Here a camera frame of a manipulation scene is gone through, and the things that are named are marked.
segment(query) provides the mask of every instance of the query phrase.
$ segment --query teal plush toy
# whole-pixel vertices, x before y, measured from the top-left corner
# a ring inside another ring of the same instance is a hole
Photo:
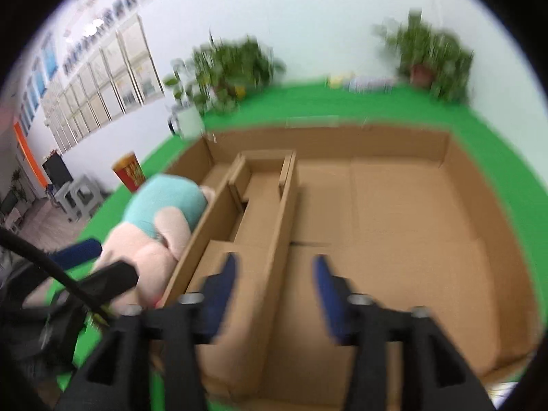
[[[209,187],[165,174],[153,176],[139,188],[126,207],[122,222],[103,243],[93,269],[118,260],[131,262],[137,269],[137,286],[111,304],[115,311],[123,313],[129,304],[156,304],[214,196]]]

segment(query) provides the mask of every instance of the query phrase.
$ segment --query popcorn bucket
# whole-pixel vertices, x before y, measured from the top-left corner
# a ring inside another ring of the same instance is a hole
[[[145,181],[145,175],[133,152],[117,160],[112,166],[112,170],[132,193],[136,192]]]

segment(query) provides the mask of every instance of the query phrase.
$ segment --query potted plant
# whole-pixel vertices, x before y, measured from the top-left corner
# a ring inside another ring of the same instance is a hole
[[[423,22],[421,15],[409,11],[407,26],[401,24],[391,33],[387,26],[379,26],[377,34],[400,54],[398,73],[411,85],[445,101],[465,102],[472,52],[464,49],[454,34]]]
[[[19,200],[27,202],[27,194],[21,183],[21,170],[16,169],[12,173],[12,190]]]
[[[215,42],[211,33],[209,43],[194,49],[191,59],[175,60],[172,65],[174,72],[164,78],[164,84],[176,100],[182,103],[186,96],[202,115],[212,108],[234,110],[239,100],[268,86],[276,72],[285,71],[284,64],[266,55],[255,38]],[[182,74],[194,78],[183,82]]]

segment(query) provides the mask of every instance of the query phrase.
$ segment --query cardboard tray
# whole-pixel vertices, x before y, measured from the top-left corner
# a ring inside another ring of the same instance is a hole
[[[210,185],[217,197],[163,302],[216,273],[227,251],[240,257],[224,331],[199,348],[199,360],[209,392],[241,408],[343,402],[353,352],[327,334],[313,286],[318,253],[387,307],[428,306],[485,382],[524,363],[538,342],[516,237],[446,132],[375,124],[228,131],[197,141],[167,173]]]

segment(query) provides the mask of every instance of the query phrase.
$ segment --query white stool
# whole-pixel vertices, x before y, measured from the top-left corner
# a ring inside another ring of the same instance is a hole
[[[87,204],[84,204],[84,196],[80,197],[80,195],[78,194],[78,192],[81,191],[83,187],[86,187],[91,193],[91,199],[88,200]],[[76,179],[76,181],[72,182],[69,187],[69,192],[72,196],[72,199],[76,203],[76,207],[78,207],[78,209],[82,213],[82,217],[90,218],[91,211],[96,206],[100,206],[105,201],[97,184],[91,182],[87,176],[82,176],[79,179]]]
[[[67,199],[67,195],[70,192],[72,182],[65,182],[63,186],[57,190],[55,194],[55,200],[61,204],[61,207],[63,207],[63,210],[65,210],[65,213],[67,213],[68,218],[71,221],[77,221],[78,220],[78,204],[76,203],[76,200],[74,199],[74,196],[72,196],[75,206],[73,207],[69,200]]]

